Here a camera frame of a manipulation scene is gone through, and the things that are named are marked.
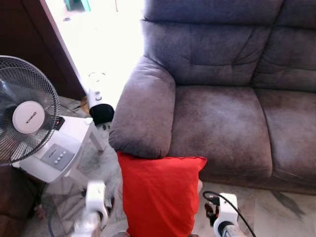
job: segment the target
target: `fan hub logo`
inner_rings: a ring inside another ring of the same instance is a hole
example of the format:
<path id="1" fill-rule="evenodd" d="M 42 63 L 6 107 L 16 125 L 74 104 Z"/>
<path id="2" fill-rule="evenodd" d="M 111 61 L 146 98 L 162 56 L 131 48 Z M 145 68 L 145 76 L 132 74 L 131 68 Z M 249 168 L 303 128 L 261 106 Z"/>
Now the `fan hub logo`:
<path id="1" fill-rule="evenodd" d="M 34 113 L 31 115 L 31 117 L 26 121 L 26 123 L 29 123 L 29 122 L 32 120 L 32 118 L 34 118 L 35 115 L 36 115 L 36 112 L 34 112 Z"/>

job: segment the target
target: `wooden door frame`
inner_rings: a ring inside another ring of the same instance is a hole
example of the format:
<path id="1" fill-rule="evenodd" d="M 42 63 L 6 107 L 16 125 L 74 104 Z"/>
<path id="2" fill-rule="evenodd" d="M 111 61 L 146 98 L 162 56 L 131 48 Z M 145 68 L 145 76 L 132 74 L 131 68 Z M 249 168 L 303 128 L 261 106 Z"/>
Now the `wooden door frame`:
<path id="1" fill-rule="evenodd" d="M 59 95 L 80 100 L 87 94 L 79 72 L 62 39 L 45 0 L 21 0 L 29 18 L 42 38 L 47 51 L 54 59 L 60 73 L 67 81 L 65 85 L 54 85 Z"/>

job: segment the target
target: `electric fan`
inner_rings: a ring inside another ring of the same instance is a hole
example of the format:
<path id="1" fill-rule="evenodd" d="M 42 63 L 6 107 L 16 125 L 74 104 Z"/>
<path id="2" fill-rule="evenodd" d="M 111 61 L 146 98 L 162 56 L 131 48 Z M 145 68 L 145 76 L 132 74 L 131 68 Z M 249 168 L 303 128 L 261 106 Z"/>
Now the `electric fan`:
<path id="1" fill-rule="evenodd" d="M 59 113 L 56 90 L 38 68 L 0 56 L 0 165 L 18 166 L 48 183 L 72 174 L 86 186 L 73 166 L 90 136 L 99 150 L 105 145 L 84 118 L 64 117 L 57 129 Z"/>

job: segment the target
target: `fan control panel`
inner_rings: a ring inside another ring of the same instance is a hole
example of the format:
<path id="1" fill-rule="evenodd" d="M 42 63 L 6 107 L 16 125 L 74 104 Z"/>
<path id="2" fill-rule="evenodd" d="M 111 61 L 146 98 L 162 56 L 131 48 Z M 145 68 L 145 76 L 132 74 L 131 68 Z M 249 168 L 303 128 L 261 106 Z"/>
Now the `fan control panel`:
<path id="1" fill-rule="evenodd" d="M 49 164 L 50 166 L 62 171 L 67 166 L 67 164 L 71 161 L 74 155 L 75 155 L 74 153 L 71 153 L 70 151 L 63 148 L 62 146 L 53 144 L 47 150 L 47 152 L 44 154 L 41 160 Z"/>

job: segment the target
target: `sofa backrest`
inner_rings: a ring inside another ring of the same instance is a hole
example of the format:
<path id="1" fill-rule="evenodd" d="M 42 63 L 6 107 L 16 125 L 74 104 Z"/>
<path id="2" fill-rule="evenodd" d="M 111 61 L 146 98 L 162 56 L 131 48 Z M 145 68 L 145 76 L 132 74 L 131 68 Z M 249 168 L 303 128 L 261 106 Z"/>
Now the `sofa backrest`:
<path id="1" fill-rule="evenodd" d="M 144 55 L 177 84 L 249 85 L 283 0 L 145 0 Z"/>
<path id="2" fill-rule="evenodd" d="M 316 0 L 286 0 L 276 20 L 253 85 L 316 91 Z"/>

